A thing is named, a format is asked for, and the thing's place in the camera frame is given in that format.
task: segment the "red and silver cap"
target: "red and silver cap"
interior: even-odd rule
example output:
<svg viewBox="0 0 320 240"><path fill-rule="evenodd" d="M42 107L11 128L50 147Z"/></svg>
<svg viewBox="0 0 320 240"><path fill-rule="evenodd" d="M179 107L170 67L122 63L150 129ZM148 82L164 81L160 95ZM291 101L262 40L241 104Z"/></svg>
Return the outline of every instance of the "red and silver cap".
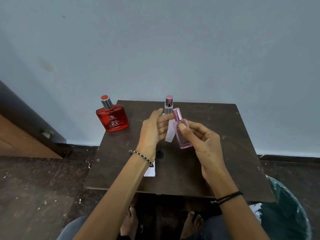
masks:
<svg viewBox="0 0 320 240"><path fill-rule="evenodd" d="M173 97L171 95L168 95L166 98L165 98L165 105L167 107L171 107L172 106L172 100L173 100Z"/></svg>
<svg viewBox="0 0 320 240"><path fill-rule="evenodd" d="M172 112L174 114L174 120L175 121L179 121L179 120L183 119L179 108L174 108L172 110Z"/></svg>
<svg viewBox="0 0 320 240"><path fill-rule="evenodd" d="M105 109L112 109L113 104L107 95L103 95L100 100Z"/></svg>

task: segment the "black beaded bracelet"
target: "black beaded bracelet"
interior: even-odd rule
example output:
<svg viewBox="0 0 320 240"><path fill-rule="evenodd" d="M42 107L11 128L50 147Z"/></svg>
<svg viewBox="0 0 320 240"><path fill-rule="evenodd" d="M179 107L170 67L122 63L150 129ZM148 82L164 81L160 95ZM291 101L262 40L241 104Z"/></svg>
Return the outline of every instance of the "black beaded bracelet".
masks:
<svg viewBox="0 0 320 240"><path fill-rule="evenodd" d="M243 195L243 193L241 193L240 191L232 193L230 195L227 195L227 196L224 196L220 199L215 200L214 203L221 205L222 203L225 203L226 201L231 200L232 198L239 196L239 195Z"/></svg>
<svg viewBox="0 0 320 240"><path fill-rule="evenodd" d="M154 167L153 163L152 163L148 158L146 158L144 155L142 155L141 153L138 153L138 152L136 152L136 151L134 151L134 150L129 150L129 153L130 153L131 155L132 155L133 153L136 153L136 154L140 155L141 157L143 157L144 159L146 159L146 160L150 163L150 168L153 168L153 167Z"/></svg>

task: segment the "paper piece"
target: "paper piece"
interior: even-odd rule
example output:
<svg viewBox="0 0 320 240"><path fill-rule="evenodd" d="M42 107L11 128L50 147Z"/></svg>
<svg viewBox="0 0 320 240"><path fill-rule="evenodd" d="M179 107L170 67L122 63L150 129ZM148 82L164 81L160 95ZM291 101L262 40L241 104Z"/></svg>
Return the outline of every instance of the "paper piece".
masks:
<svg viewBox="0 0 320 240"><path fill-rule="evenodd" d="M154 167L150 168L148 167L148 169L146 170L146 172L144 173L144 177L155 177L156 176L156 161L153 162Z"/></svg>
<svg viewBox="0 0 320 240"><path fill-rule="evenodd" d="M172 142L174 139L174 135L176 134L174 130L174 121L175 121L174 119L169 120L168 132L167 132L167 135L165 136L165 141L167 142Z"/></svg>
<svg viewBox="0 0 320 240"><path fill-rule="evenodd" d="M258 221L260 222L260 224L261 224L262 213L259 210L261 209L261 205L262 205L261 203L257 203L249 206L252 212L254 213L254 215L256 216L256 218L258 219Z"/></svg>

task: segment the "wooden table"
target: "wooden table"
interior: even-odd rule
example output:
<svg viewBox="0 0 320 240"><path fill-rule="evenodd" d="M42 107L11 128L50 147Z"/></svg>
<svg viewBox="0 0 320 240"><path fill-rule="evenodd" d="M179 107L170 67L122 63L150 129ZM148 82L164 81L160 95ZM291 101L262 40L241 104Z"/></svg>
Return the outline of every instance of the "wooden table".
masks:
<svg viewBox="0 0 320 240"><path fill-rule="evenodd" d="M85 188L109 189L129 159L128 151L138 144L142 122L153 110L164 106L164 102L151 101L120 100L118 104L124 106L130 125L104 134ZM174 108L180 108L184 118L202 123L220 135L226 167L247 201L275 201L235 104L174 102ZM156 158L155 177L144 177L138 192L214 198L193 147L180 149L175 138L172 143L159 142L157 151L163 157Z"/></svg>

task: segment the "jeans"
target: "jeans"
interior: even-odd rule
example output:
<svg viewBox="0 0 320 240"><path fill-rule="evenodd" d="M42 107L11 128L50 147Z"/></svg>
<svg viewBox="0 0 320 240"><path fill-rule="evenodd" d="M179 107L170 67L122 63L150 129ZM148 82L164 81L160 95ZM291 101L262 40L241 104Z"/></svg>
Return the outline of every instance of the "jeans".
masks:
<svg viewBox="0 0 320 240"><path fill-rule="evenodd" d="M57 240L72 240L87 218L87 216L82 216L70 222L60 233ZM117 240L125 239L129 240L130 238L127 236L118 236L117 238ZM205 220L203 230L191 235L186 240L231 240L231 236L223 216L219 215Z"/></svg>

